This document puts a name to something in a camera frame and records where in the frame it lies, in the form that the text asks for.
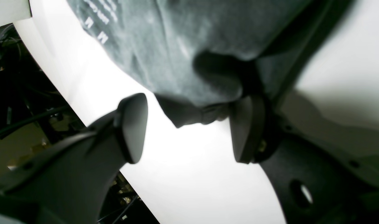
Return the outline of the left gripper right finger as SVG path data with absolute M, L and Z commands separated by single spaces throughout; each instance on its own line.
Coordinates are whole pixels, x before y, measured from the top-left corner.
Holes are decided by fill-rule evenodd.
M 233 153 L 260 165 L 287 224 L 379 224 L 379 172 L 297 134 L 261 95 L 230 104 Z

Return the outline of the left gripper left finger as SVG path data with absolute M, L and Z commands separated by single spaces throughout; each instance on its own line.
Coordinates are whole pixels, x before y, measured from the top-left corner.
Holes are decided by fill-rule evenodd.
M 144 93 L 0 177 L 0 216 L 22 224 L 95 224 L 113 179 L 144 148 Z

